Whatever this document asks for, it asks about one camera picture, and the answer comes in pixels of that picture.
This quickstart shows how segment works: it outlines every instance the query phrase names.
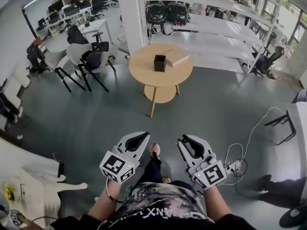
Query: white chair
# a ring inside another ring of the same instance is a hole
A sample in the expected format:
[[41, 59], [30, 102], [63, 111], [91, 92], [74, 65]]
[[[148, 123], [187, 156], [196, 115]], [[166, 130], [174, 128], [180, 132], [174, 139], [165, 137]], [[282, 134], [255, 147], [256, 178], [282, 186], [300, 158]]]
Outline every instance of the white chair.
[[63, 67], [58, 67], [59, 62], [66, 56], [66, 50], [62, 50], [60, 52], [52, 52], [46, 55], [45, 63], [55, 73], [59, 75], [59, 77], [63, 80], [63, 84], [66, 86], [69, 92], [71, 92], [67, 83], [64, 80], [64, 77], [69, 77], [75, 84], [77, 84], [81, 89], [86, 90], [80, 83], [78, 83], [75, 79], [71, 77], [71, 74], [74, 72], [77, 74], [75, 66], [72, 64], [70, 60], [67, 60]]
[[112, 0], [108, 0], [108, 1], [109, 1], [110, 8], [118, 8], [119, 7], [118, 2], [115, 2], [115, 1], [112, 1]]
[[119, 36], [117, 39], [118, 39], [118, 41], [121, 42], [121, 44], [118, 46], [118, 50], [127, 54], [127, 55], [125, 55], [125, 58], [127, 59], [128, 56], [130, 55], [130, 51], [129, 51], [129, 48], [128, 48], [128, 42], [127, 42], [127, 39], [126, 39], [126, 35], [123, 34], [123, 35]]
[[112, 67], [112, 69], [114, 70], [114, 72], [116, 72], [115, 68], [113, 67], [113, 65], [110, 63], [108, 56], [109, 56], [109, 52], [106, 51], [102, 51], [101, 52], [101, 62], [102, 62], [102, 66], [94, 69], [94, 70], [90, 70], [85, 61], [82, 60], [82, 55], [88, 51], [91, 51], [92, 48], [92, 44], [71, 44], [68, 46], [68, 48], [66, 49], [66, 54], [68, 56], [68, 58], [71, 60], [71, 62], [73, 63], [73, 65], [80, 70], [83, 79], [86, 83], [86, 86], [88, 88], [89, 91], [91, 90], [91, 87], [86, 79], [85, 73], [89, 73], [93, 76], [93, 78], [107, 91], [110, 92], [109, 89], [99, 80], [98, 77], [95, 76], [95, 74], [100, 73], [104, 66], [106, 65], [107, 62], [109, 62], [110, 66]]

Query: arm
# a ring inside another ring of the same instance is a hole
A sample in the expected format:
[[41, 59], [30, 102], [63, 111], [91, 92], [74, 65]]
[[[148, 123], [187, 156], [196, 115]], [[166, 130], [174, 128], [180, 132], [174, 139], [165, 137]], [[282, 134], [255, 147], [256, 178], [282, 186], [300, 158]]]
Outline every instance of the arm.
[[231, 214], [231, 210], [223, 200], [216, 186], [210, 187], [204, 191], [203, 195], [205, 197], [207, 215], [214, 222], [217, 222], [225, 215]]
[[[114, 181], [110, 181], [108, 184], [108, 191], [115, 200], [118, 200], [120, 187], [121, 185]], [[115, 212], [116, 205], [117, 203], [108, 197], [106, 189], [104, 189], [88, 215], [99, 221], [105, 221]]]

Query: gray floor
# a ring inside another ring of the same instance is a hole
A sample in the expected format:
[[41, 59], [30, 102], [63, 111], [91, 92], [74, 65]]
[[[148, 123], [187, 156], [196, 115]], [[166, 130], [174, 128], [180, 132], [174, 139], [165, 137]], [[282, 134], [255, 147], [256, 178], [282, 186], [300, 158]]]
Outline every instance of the gray floor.
[[[238, 142], [245, 147], [251, 129], [268, 108], [276, 106], [285, 111], [284, 103], [295, 96], [294, 90], [280, 81], [195, 67], [180, 85], [180, 96], [157, 104], [153, 118], [149, 118], [151, 103], [142, 95], [142, 86], [129, 74], [127, 64], [116, 68], [116, 75], [110, 67], [101, 73], [110, 93], [91, 76], [91, 93], [73, 82], [69, 83], [72, 89], [69, 93], [54, 73], [32, 78], [21, 98], [24, 116], [10, 128], [11, 133], [23, 134], [28, 151], [65, 163], [68, 183], [88, 183], [86, 190], [61, 193], [63, 216], [87, 212], [93, 205], [94, 197], [105, 186], [98, 166], [105, 152], [123, 135], [150, 132], [150, 143], [159, 143], [162, 148], [162, 175], [189, 183], [184, 173], [186, 165], [175, 147], [182, 134], [206, 139], [223, 160], [230, 144]], [[272, 110], [263, 122], [280, 114]], [[246, 155], [248, 171], [238, 184], [240, 191], [254, 195], [249, 184], [266, 173], [271, 173], [273, 180], [299, 177], [296, 138], [275, 145], [288, 134], [287, 125], [256, 128]], [[232, 149], [227, 162], [241, 156], [240, 148]], [[146, 150], [141, 158], [142, 167], [123, 185], [122, 198], [128, 194], [126, 186], [138, 180], [148, 160]], [[219, 189], [233, 213], [257, 229], [281, 229], [278, 222], [286, 209], [240, 196], [234, 186], [222, 185]]]

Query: black bag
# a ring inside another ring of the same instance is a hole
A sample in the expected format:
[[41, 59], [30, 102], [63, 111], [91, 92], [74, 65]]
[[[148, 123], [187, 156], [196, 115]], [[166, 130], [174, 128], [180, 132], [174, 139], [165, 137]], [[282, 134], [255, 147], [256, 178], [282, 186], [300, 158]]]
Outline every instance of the black bag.
[[98, 51], [91, 51], [86, 58], [86, 65], [90, 70], [95, 70], [101, 67], [101, 53]]

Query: white cable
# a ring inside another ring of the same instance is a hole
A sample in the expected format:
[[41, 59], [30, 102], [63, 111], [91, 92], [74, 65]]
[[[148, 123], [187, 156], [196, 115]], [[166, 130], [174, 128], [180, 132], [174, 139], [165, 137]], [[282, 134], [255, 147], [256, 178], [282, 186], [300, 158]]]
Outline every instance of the white cable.
[[[262, 117], [262, 119], [260, 119], [260, 121], [252, 128], [252, 130], [251, 130], [251, 132], [250, 132], [250, 135], [249, 135], [249, 138], [248, 138], [248, 142], [247, 142], [246, 147], [245, 147], [245, 153], [243, 154], [243, 147], [242, 147], [242, 145], [241, 145], [240, 143], [231, 144], [231, 145], [228, 147], [228, 149], [227, 149], [226, 157], [225, 157], [225, 160], [224, 160], [224, 165], [226, 164], [226, 159], [227, 159], [227, 157], [228, 157], [229, 149], [230, 149], [231, 146], [233, 146], [233, 145], [239, 145], [239, 146], [241, 147], [242, 155], [241, 155], [241, 158], [240, 158], [240, 159], [245, 158], [246, 152], [247, 152], [247, 150], [248, 150], [248, 145], [249, 145], [249, 142], [250, 142], [250, 138], [251, 138], [251, 135], [252, 135], [254, 129], [263, 121], [263, 119], [268, 115], [269, 111], [270, 111], [271, 109], [273, 109], [273, 108], [275, 108], [275, 109], [281, 111], [281, 112], [285, 115], [285, 113], [284, 113], [282, 110], [280, 110], [279, 108], [277, 108], [277, 107], [275, 107], [275, 106], [269, 108], [269, 109], [267, 110], [267, 113]], [[242, 173], [241, 171], [237, 171], [237, 172], [240, 172], [240, 173], [242, 174], [240, 180], [238, 180], [237, 182], [232, 183], [232, 184], [225, 184], [225, 182], [226, 182], [226, 178], [225, 178], [225, 180], [224, 180], [223, 182], [219, 183], [218, 185], [235, 185], [235, 184], [237, 184], [238, 182], [240, 182], [240, 181], [243, 179], [243, 173]]]
[[268, 115], [269, 110], [271, 110], [271, 109], [273, 109], [273, 108], [275, 108], [275, 109], [281, 111], [281, 112], [285, 115], [285, 113], [284, 113], [282, 110], [280, 110], [279, 108], [277, 108], [277, 107], [275, 107], [275, 106], [269, 108], [269, 109], [267, 110], [267, 113], [265, 114], [265, 116], [263, 116], [263, 118], [260, 119], [260, 121], [259, 121], [259, 122], [253, 127], [253, 129], [251, 130], [250, 135], [249, 135], [249, 138], [248, 138], [248, 143], [247, 143], [246, 148], [245, 148], [245, 153], [244, 153], [244, 156], [243, 156], [242, 158], [245, 158], [246, 152], [247, 152], [247, 150], [248, 150], [248, 145], [249, 145], [249, 142], [250, 142], [251, 134], [253, 133], [254, 129], [255, 129], [255, 128], [262, 122], [262, 120]]
[[242, 179], [243, 179], [243, 173], [241, 172], [241, 171], [237, 171], [237, 172], [240, 172], [241, 173], [241, 178], [237, 181], [237, 182], [235, 182], [235, 183], [231, 183], [231, 184], [225, 184], [225, 181], [223, 182], [223, 183], [219, 183], [217, 186], [222, 186], [222, 185], [225, 185], [225, 186], [233, 186], [233, 185], [236, 185], [239, 181], [241, 181]]

